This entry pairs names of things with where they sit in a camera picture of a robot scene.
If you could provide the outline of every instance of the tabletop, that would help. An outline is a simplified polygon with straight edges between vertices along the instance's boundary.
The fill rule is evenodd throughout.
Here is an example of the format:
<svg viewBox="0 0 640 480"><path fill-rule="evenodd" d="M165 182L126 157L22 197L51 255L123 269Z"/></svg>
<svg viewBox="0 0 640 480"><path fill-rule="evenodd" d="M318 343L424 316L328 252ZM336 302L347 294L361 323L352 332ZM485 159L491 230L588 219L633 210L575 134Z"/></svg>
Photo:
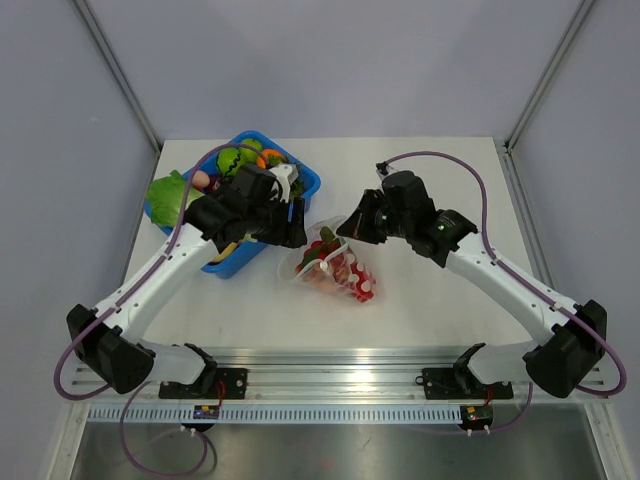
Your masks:
<svg viewBox="0 0 640 480"><path fill-rule="evenodd" d="M488 190L492 244L531 271L514 207L491 138L275 139L322 179L305 222L349 215L379 179L375 163L414 150L455 155L478 170ZM155 174L184 172L225 140L168 140ZM396 163L424 180L436 208L455 209L479 225L480 191L468 172L440 158ZM143 215L127 278L155 253L166 236ZM384 245L352 242L373 269L378 293L368 303L333 297L279 281L287 250L267 247L234 277L195 273L167 303L144 338L204 348L323 350L470 346L526 341L526 331L498 304L463 278L417 256L403 240Z"/></svg>

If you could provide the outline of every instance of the green cabbage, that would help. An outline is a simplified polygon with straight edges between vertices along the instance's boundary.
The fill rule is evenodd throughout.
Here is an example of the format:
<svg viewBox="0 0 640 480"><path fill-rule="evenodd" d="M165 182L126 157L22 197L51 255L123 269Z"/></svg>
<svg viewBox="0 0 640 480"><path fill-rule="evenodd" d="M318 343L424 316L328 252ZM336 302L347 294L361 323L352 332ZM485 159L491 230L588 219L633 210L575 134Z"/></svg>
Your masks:
<svg viewBox="0 0 640 480"><path fill-rule="evenodd" d="M151 206L151 221L160 227L175 227L180 213L180 202L187 186L187 181L177 170L168 177L162 177L151 182L147 190L147 200ZM187 197L187 207L196 198L202 197L195 188L191 187Z"/></svg>

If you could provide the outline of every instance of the gray floor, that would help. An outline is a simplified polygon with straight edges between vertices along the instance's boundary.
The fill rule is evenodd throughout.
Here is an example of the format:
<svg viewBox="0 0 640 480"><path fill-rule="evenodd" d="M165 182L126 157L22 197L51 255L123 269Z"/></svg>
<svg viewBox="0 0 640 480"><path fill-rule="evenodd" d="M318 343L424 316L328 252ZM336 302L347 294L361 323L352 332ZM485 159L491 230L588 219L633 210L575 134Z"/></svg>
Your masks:
<svg viewBox="0 0 640 480"><path fill-rule="evenodd" d="M508 419L513 408L500 411ZM510 432L489 437L425 433L410 426L216 425L208 432L218 464L194 478L216 480L605 479L586 417L576 407L535 407ZM149 468L178 472L200 457L199 442L178 434L152 447L162 425L129 425L127 438ZM87 426L74 480L150 478L126 460L117 425Z"/></svg>

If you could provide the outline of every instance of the purple cable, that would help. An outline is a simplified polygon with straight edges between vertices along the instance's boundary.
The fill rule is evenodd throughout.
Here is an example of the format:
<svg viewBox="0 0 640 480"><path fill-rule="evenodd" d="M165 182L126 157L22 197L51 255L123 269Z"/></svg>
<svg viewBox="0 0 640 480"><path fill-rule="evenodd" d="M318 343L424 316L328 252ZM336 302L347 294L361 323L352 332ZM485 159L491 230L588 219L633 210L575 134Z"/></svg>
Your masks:
<svg viewBox="0 0 640 480"><path fill-rule="evenodd" d="M191 185L193 183L193 176L195 175L196 171L198 171L200 166L207 159L209 159L209 157L211 157L212 155L218 153L220 150L223 150L225 148L247 148L249 150L253 150L258 155L260 155L260 158L262 158L265 161L265 163L268 162L267 158L264 156L264 154L261 151L259 151L258 149L256 149L251 145L245 145L244 143L227 143L224 145L217 146L213 150L210 150L207 153L205 153L202 156L202 158L200 158L200 160L198 160L198 162L191 169L191 174L187 179L187 185L185 186L184 192L182 194L182 201L180 203L180 212L178 213L178 221L176 223L175 228L173 229L173 234L169 239L169 244L167 245L167 248L164 250L165 255L168 255L169 253L171 253L171 250L173 250L174 245L178 241L178 236L180 235L180 230L182 229L182 222L184 221L184 212L187 208L187 199L189 197L189 189L191 188ZM149 280L149 278L151 278L151 276L158 270L158 268L160 268L160 266L166 260L166 258L167 258L166 256L162 256L158 258L153 263L153 265L151 265L149 270L147 270L144 273L144 275L142 275L140 279L136 283L134 283L131 286L131 288L127 290L122 295L122 297L120 297L116 301L116 306L120 307L129 298L131 298L131 296L134 293L136 293L140 289L140 287L142 287L142 285L147 280ZM80 334L76 338L74 338L73 341L67 346L64 352L62 352L62 355L60 356L60 359L58 360L58 363L56 364L56 367L53 371L53 386L55 387L56 392L58 392L58 395L60 395L65 400L71 400L71 401L88 400L89 398L95 397L96 395L104 392L109 388L109 385L103 385L102 387L97 388L96 390L93 390L91 392L84 393L81 395L76 395L73 393L69 393L64 389L64 387L62 386L61 377L62 377L62 368L64 367L64 364L66 363L67 359L69 358L69 355L71 355L71 352L75 350L75 348L80 344L80 342L82 342L82 340L86 338L87 335L89 335L98 325L100 325L107 318L109 318L113 313L115 313L115 311L116 309L114 307L110 307L107 310L105 310L100 316L98 316L98 318L96 318L93 322L91 322L87 328L85 328L82 332L80 332Z"/></svg>
<svg viewBox="0 0 640 480"><path fill-rule="evenodd" d="M471 435L487 435L488 433L501 433L506 432L507 430L511 430L516 425L518 425L524 416L527 414L529 409L531 408L531 400L533 399L533 383L529 383L529 391L527 392L527 401L522 407L522 411L518 413L510 422L505 423L504 425L500 425L499 427L492 428L489 432L485 430L474 430L471 432ZM419 432L424 433L433 433L437 435L451 435L451 436L459 436L459 435L468 435L468 433L464 430L436 430L431 428L413 428Z"/></svg>
<svg viewBox="0 0 640 480"><path fill-rule="evenodd" d="M452 162L457 163L458 165L463 167L465 170L471 173L471 175L473 175L473 177L478 182L478 185L480 186L480 194L482 196L482 227L481 227L480 235L482 237L482 244L484 245L486 252L489 254L491 259L498 266L500 266L500 268L502 268L505 272L507 272L523 287L525 287L527 290L532 292L534 295L536 295L538 298L544 301L547 305L554 306L555 302L553 301L553 299L547 296L544 292L538 290L526 278L522 277L517 272L515 272L512 268L510 268L509 265L505 264L501 260L498 260L496 254L493 252L491 248L491 244L489 242L489 234L487 232L487 214L488 214L487 189L484 185L484 182L482 181L482 178L480 177L480 174L473 167L471 167L471 165L467 164L466 162L460 160L457 157L454 157L453 155L449 155L447 153L442 153L442 152L431 152L431 151L403 153L402 155L397 155L393 158L390 158L384 163L388 165L390 163L397 162L398 160L402 160L403 158L418 157L418 156L440 157L447 160L451 160ZM611 347L611 345L607 343L607 341L604 338L598 335L598 333L595 330L593 330L589 325L587 325L585 322L579 319L575 314L571 313L569 310L567 310L564 307L560 307L558 311L562 313L564 316L573 320L575 323L577 323L602 348L604 348L604 350L609 354L609 356L615 363L616 368L618 369L618 372L620 374L620 380L618 381L618 385L610 390L594 390L592 388L583 387L580 385L578 385L576 388L582 392L589 393L591 395L598 395L598 396L616 395L622 392L622 390L624 390L624 388L627 385L627 371L624 367L624 364L622 363L622 360L620 359L618 354L615 352L615 350Z"/></svg>
<svg viewBox="0 0 640 480"><path fill-rule="evenodd" d="M191 475L196 473L198 470L200 470L202 468L202 465L204 465L204 462L207 460L207 454L209 453L209 445L210 445L210 442L211 442L209 440L209 438L207 438L206 435L198 432L197 430L193 430L193 433L202 442L202 457L200 457L200 460L198 461L198 463L196 463L192 468L190 468L189 470L187 470L185 472L163 473L163 472L158 472L156 470L151 470L150 468L147 468L144 465L142 465L141 463L139 463L135 459L135 457L133 456L131 451L129 450L129 447L127 446L127 441L126 441L126 439L124 437L124 418L127 415L127 411L129 410L129 407L131 406L131 403L133 402L133 399L136 398L136 395L138 395L142 391L142 389L144 387L146 387L147 385L149 385L150 383L151 382L144 382L142 385L140 385L133 392L133 394L129 397L129 400L127 400L127 403L125 403L124 408L122 409L122 414L120 414L120 422L119 422L120 443L122 444L122 451L124 452L125 457L127 457L127 460L129 460L129 462L131 462L131 464L134 467L136 467L136 469L138 469L142 473L146 473L147 475L153 475L155 477L160 477L160 478L187 478L187 477L190 477Z"/></svg>

